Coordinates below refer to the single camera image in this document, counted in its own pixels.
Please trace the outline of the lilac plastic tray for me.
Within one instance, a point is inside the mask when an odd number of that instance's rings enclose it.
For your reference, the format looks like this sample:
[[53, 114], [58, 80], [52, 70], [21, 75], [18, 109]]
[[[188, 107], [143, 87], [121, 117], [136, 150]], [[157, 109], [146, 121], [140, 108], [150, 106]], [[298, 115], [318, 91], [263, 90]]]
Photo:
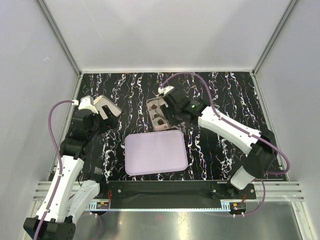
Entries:
[[130, 134], [125, 138], [125, 172], [130, 176], [184, 171], [188, 157], [179, 130]]

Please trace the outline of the dark square chocolate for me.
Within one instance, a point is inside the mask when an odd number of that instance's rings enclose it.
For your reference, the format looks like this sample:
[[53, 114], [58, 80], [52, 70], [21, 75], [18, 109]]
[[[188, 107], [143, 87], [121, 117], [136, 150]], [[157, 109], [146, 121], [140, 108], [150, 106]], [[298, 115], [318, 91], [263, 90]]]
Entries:
[[160, 119], [160, 120], [158, 120], [158, 121], [157, 121], [157, 124], [160, 126], [160, 125], [163, 125], [163, 124], [164, 124], [164, 122], [163, 122], [163, 120], [162, 120], [162, 119]]

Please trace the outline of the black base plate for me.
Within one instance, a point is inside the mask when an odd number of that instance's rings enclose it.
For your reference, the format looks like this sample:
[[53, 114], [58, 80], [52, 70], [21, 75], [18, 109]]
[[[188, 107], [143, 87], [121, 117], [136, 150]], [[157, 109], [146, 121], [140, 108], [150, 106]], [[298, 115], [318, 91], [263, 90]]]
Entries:
[[111, 191], [112, 209], [220, 209], [223, 201], [255, 200], [254, 185], [234, 189], [222, 180], [108, 181], [99, 197]]

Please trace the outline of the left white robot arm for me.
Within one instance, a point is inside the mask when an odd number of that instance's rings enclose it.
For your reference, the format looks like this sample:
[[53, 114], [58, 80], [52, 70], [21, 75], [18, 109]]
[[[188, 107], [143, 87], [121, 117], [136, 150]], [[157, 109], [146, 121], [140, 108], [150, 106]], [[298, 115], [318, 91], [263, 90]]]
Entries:
[[117, 106], [104, 104], [94, 112], [89, 107], [77, 109], [69, 131], [60, 144], [58, 166], [47, 195], [34, 217], [25, 219], [23, 229], [34, 240], [71, 240], [76, 224], [89, 203], [103, 198], [108, 186], [102, 175], [86, 179], [72, 194], [76, 178], [87, 159], [90, 144], [118, 126], [122, 111]]

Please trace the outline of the pink tin lid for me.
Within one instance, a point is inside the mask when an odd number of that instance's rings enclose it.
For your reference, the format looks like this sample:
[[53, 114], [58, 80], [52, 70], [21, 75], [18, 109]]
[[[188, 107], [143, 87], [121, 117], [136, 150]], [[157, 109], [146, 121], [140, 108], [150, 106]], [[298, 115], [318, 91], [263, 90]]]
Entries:
[[93, 105], [103, 120], [107, 120], [111, 117], [119, 117], [122, 114], [122, 110], [104, 95], [98, 96], [93, 101]]

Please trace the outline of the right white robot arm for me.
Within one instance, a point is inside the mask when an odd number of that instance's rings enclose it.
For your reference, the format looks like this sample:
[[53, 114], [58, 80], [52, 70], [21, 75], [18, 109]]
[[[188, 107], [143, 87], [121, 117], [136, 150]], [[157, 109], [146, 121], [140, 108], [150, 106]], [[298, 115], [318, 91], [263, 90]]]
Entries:
[[173, 86], [159, 88], [160, 109], [172, 125], [195, 125], [210, 130], [237, 146], [246, 155], [242, 166], [232, 174], [227, 185], [228, 195], [239, 198], [245, 187], [268, 173], [277, 157], [274, 150], [275, 135], [272, 131], [245, 126], [228, 116], [214, 111], [208, 101], [191, 100]]

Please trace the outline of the pink chocolate tin box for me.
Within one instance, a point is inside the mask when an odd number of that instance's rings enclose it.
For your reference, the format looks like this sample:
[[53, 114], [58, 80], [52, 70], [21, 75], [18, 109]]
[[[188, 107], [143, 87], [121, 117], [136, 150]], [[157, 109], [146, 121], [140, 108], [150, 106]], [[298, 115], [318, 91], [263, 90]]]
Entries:
[[184, 125], [172, 125], [165, 118], [165, 114], [161, 110], [161, 107], [167, 107], [168, 105], [161, 97], [151, 98], [146, 101], [147, 112], [151, 120], [153, 130], [155, 132], [179, 130], [183, 134], [186, 134], [186, 127]]

